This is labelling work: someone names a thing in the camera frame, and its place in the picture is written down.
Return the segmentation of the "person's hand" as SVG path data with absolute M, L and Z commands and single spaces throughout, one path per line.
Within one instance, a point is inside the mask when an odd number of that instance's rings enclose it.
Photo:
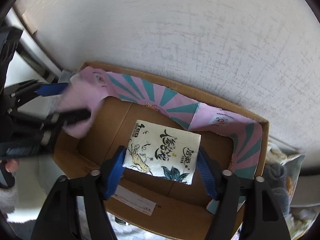
M 10 173 L 16 172 L 18 167 L 19 167 L 18 159 L 9 159 L 5 163 L 5 169 L 7 172 L 10 172 Z

